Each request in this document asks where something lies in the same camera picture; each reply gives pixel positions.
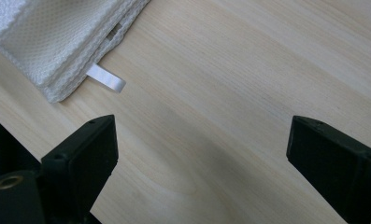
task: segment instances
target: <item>wood grain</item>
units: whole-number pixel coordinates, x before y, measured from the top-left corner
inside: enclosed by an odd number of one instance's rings
[[[151,1],[87,79],[50,105],[0,56],[0,122],[39,159],[117,122],[103,223],[344,223],[285,157],[293,115],[371,147],[371,0]]]

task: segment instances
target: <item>white loop tab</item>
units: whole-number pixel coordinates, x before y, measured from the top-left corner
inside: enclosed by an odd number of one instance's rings
[[[116,77],[97,64],[93,64],[86,74],[117,92],[121,92],[126,85],[125,80]]]

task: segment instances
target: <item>metal ring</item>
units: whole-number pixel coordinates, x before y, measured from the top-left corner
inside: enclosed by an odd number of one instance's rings
[[[10,189],[20,184],[24,177],[22,175],[12,175],[5,179],[0,180],[0,189]]]

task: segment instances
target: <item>white towel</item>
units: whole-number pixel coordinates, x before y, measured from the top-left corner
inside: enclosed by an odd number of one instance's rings
[[[49,102],[60,102],[121,42],[148,2],[0,0],[0,51]]]

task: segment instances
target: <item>tabletop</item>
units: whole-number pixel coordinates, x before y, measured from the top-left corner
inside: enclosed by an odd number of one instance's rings
[[[345,223],[288,163],[293,115],[371,147],[371,0],[152,0],[87,78],[49,104],[0,55],[0,122],[38,159],[116,117],[103,223]]]

